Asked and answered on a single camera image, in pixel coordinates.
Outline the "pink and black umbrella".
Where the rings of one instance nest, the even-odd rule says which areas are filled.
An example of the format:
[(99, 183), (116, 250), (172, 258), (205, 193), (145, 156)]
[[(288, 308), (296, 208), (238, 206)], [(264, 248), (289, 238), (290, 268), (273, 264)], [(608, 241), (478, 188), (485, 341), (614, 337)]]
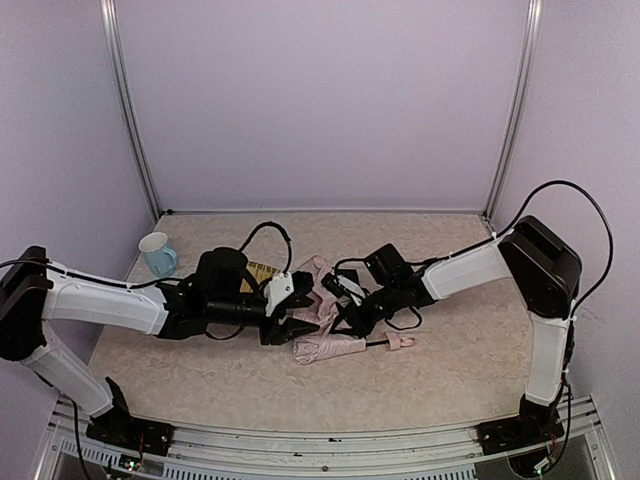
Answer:
[(295, 270), (295, 273), (310, 273), (314, 286), (310, 294), (312, 305), (294, 313), (293, 318), (319, 327), (315, 332), (292, 340), (292, 353), (297, 364), (309, 365), (321, 360), (356, 354), (366, 351), (368, 347), (383, 346), (388, 351), (398, 351), (414, 346), (413, 337), (391, 331), (385, 332), (380, 340), (372, 342), (358, 338), (355, 334), (341, 331), (332, 333), (331, 327), (337, 319), (338, 307), (345, 306), (346, 302), (338, 300), (321, 285), (321, 280), (330, 271), (329, 262), (319, 255), (311, 256)]

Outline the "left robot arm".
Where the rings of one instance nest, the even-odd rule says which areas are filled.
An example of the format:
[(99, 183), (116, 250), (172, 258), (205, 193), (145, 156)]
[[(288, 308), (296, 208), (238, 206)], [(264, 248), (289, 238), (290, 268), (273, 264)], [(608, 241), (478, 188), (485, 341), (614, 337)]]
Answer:
[(314, 280), (284, 269), (259, 281), (242, 248), (204, 252), (184, 279), (128, 284), (69, 270), (31, 246), (3, 263), (1, 357), (20, 362), (68, 396), (104, 431), (133, 426), (124, 395), (97, 378), (47, 326), (71, 320), (116, 326), (167, 340), (205, 335), (212, 324), (255, 327), (263, 345), (282, 345), (315, 333), (318, 325), (291, 316), (308, 308)]

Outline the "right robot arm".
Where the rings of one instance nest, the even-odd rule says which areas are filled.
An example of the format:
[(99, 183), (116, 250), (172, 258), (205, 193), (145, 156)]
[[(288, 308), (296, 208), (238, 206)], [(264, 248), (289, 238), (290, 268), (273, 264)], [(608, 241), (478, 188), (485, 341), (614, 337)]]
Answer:
[[(411, 261), (479, 241), (471, 215), (331, 213), (318, 229), (318, 250), (351, 263), (393, 243)], [(334, 361), (320, 382), (317, 428), (334, 432), (399, 430), (481, 422), (515, 414), (537, 348), (525, 302), (503, 278), (423, 308), (416, 347), (373, 351)]]

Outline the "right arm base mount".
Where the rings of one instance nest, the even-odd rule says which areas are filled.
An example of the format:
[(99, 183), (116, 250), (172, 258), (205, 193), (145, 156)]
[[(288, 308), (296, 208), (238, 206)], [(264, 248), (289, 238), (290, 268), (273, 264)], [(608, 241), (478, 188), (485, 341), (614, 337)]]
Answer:
[(542, 425), (537, 420), (510, 417), (484, 422), (477, 426), (478, 440), (484, 455), (503, 453), (562, 438), (564, 427), (559, 420)]

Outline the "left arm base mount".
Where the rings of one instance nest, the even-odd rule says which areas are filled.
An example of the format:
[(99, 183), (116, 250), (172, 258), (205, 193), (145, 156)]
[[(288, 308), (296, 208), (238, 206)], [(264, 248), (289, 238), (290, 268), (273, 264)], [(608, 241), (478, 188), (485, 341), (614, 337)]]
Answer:
[(165, 457), (174, 431), (175, 428), (168, 423), (132, 418), (110, 426), (92, 422), (86, 429), (86, 436), (111, 446)]

